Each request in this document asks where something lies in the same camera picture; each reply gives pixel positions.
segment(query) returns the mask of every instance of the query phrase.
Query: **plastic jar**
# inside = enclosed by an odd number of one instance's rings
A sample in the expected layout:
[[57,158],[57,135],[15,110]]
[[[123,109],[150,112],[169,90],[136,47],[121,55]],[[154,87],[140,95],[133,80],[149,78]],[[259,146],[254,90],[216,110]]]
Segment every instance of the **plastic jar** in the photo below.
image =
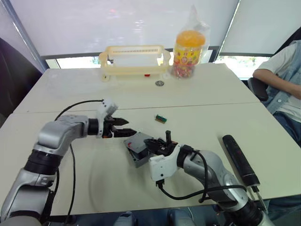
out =
[[179,78],[192,76],[199,62],[205,36],[198,31],[189,30],[178,34],[174,46],[174,65],[172,74]]

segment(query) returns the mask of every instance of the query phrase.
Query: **black chair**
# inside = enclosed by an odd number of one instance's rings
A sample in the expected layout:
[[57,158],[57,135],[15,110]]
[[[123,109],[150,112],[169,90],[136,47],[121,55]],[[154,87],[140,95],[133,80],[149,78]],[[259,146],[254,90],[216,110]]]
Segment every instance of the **black chair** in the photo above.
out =
[[[301,40],[301,27],[294,34],[292,34],[290,36],[290,38],[275,52],[275,54],[277,54],[282,49],[287,47],[294,40]],[[255,94],[255,96],[257,96],[257,98],[260,101],[267,101],[268,100],[269,96],[268,96],[267,91],[266,91],[266,89],[268,87],[267,84],[260,81],[259,79],[250,78],[248,80],[248,86],[249,86],[249,89]]]
[[0,38],[0,114],[8,117],[42,73]]

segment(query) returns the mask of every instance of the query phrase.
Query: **small green object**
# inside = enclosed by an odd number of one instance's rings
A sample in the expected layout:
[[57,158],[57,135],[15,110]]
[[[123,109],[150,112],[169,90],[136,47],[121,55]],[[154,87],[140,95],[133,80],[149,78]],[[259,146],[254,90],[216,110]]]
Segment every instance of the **small green object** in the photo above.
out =
[[161,123],[163,123],[163,124],[167,121],[166,118],[164,118],[164,117],[162,117],[162,116],[160,116],[158,114],[156,116],[156,120],[159,121],[159,122],[161,122]]

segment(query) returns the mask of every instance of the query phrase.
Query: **white table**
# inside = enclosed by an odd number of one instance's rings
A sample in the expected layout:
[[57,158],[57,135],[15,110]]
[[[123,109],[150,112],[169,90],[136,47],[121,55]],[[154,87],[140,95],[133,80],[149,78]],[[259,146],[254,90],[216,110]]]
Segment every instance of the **white table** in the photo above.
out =
[[[102,70],[48,69],[15,113],[60,112],[79,101],[110,97],[120,109],[255,103],[259,100],[225,64],[200,64],[191,79],[168,76],[112,76],[101,81]],[[165,85],[157,87],[155,81]],[[73,111],[94,110],[95,104]]]
[[[73,113],[95,115],[94,111]],[[158,113],[167,118],[166,124],[154,120]],[[26,163],[39,130],[56,115],[15,113],[0,129],[0,203]],[[154,137],[164,137],[169,129],[175,141],[216,152],[233,172],[221,144],[222,137],[231,134],[259,177],[264,199],[300,193],[300,148],[261,103],[128,109],[118,110],[114,116],[127,119],[128,127]],[[77,183],[72,214],[198,205],[199,197],[175,201],[164,196],[151,180],[148,163],[138,169],[133,166],[123,140],[87,137],[73,142]],[[66,215],[70,205],[70,152],[63,158],[60,170],[52,215]],[[182,169],[165,184],[165,189],[176,196],[202,188]]]

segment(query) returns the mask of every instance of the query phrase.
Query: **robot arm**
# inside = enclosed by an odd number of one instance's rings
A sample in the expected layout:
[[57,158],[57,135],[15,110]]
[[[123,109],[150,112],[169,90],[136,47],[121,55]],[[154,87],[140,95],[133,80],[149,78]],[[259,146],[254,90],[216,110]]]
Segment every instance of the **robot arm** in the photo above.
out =
[[136,131],[132,129],[114,127],[128,123],[111,116],[116,109],[114,103],[105,100],[98,109],[97,119],[65,115],[57,121],[48,122],[40,131],[26,165],[20,170],[3,203],[1,222],[9,219],[5,224],[13,222],[14,225],[25,225],[24,221],[39,222],[50,215],[54,192],[49,187],[52,186],[61,159],[73,140],[87,135],[109,138],[113,135],[129,137],[135,134]]
[[241,185],[236,178],[225,169],[220,157],[211,151],[194,150],[188,145],[171,141],[170,131],[166,132],[166,142],[162,139],[147,139],[144,141],[148,150],[158,156],[149,159],[151,178],[162,189],[164,179],[172,176],[179,168],[205,184],[205,166],[200,152],[208,167],[208,196],[217,202],[218,206],[229,213],[237,226],[272,226],[269,218],[248,198],[242,188],[228,188],[210,191],[210,188]]

